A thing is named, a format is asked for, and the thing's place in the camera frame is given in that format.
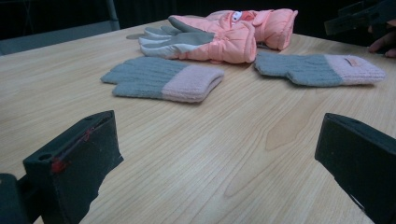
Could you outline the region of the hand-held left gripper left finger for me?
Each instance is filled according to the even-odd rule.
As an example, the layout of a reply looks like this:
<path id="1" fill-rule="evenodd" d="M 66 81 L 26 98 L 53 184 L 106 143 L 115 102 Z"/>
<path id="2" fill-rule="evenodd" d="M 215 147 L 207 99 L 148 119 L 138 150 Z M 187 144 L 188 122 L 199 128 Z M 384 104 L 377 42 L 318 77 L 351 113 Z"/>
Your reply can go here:
<path id="1" fill-rule="evenodd" d="M 78 224 L 106 175 L 123 162 L 112 110 L 80 120 L 23 160 L 30 220 Z"/>

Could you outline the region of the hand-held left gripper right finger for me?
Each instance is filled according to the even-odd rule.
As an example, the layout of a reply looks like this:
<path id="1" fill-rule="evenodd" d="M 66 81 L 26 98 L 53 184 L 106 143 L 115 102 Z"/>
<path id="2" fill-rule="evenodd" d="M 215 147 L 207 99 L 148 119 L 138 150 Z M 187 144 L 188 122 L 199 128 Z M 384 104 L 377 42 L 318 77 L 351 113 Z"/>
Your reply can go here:
<path id="1" fill-rule="evenodd" d="M 315 159 L 374 224 L 396 224 L 396 139 L 356 119 L 327 113 Z"/>

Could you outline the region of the pink ski glove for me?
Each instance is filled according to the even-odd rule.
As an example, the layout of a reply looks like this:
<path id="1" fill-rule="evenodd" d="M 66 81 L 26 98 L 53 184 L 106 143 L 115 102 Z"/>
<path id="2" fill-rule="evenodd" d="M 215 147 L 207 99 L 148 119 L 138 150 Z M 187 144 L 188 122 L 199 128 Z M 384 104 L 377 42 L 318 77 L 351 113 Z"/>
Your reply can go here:
<path id="1" fill-rule="evenodd" d="M 283 50 L 290 43 L 297 10 L 289 8 L 267 10 L 220 10 L 206 16 L 210 20 L 227 18 L 231 24 L 246 21 L 255 28 L 255 39 L 269 49 Z"/>
<path id="2" fill-rule="evenodd" d="M 170 26 L 146 27 L 139 38 L 142 53 L 165 59 L 252 63 L 256 56 L 254 27 L 246 21 L 170 16 Z"/>

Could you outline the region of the grey and pink knit glove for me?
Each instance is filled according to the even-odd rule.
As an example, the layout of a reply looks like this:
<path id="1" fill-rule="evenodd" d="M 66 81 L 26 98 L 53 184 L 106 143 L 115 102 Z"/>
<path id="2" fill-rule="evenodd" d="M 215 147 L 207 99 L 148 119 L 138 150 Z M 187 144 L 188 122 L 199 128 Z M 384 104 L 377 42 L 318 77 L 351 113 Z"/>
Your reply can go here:
<path id="1" fill-rule="evenodd" d="M 223 77 L 218 68 L 139 57 L 116 65 L 101 81 L 115 84 L 116 96 L 200 103 Z"/>
<path id="2" fill-rule="evenodd" d="M 353 55 L 282 55 L 262 51 L 256 56 L 255 68 L 261 75 L 284 77 L 309 87 L 367 85 L 387 76 L 382 69 Z"/>

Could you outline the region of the grey metal stand post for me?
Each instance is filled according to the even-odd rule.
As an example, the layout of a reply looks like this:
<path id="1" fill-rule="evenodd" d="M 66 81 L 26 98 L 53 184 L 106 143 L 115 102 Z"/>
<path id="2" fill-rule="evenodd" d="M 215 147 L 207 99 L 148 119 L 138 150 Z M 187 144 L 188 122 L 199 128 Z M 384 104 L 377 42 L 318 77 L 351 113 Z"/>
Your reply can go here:
<path id="1" fill-rule="evenodd" d="M 109 15 L 110 26 L 113 31 L 120 29 L 119 19 L 115 8 L 114 0 L 106 0 L 107 11 Z"/>

